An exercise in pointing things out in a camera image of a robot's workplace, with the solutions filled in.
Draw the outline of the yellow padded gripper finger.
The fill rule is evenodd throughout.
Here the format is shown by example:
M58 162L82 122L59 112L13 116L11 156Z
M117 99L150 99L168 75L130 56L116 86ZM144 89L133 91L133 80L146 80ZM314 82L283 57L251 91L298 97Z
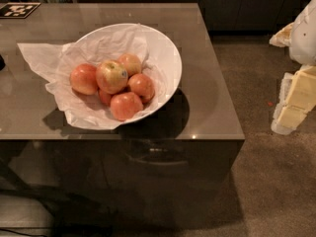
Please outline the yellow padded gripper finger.
M273 115L273 132L288 135L295 131L316 106L316 66L302 65L294 74L285 73L279 102Z

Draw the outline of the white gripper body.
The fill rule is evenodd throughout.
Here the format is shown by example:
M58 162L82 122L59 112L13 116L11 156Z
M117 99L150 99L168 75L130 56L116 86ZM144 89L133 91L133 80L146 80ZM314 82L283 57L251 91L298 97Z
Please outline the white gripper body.
M296 19L274 34L269 44L287 47L292 60L316 65L316 0L311 0Z

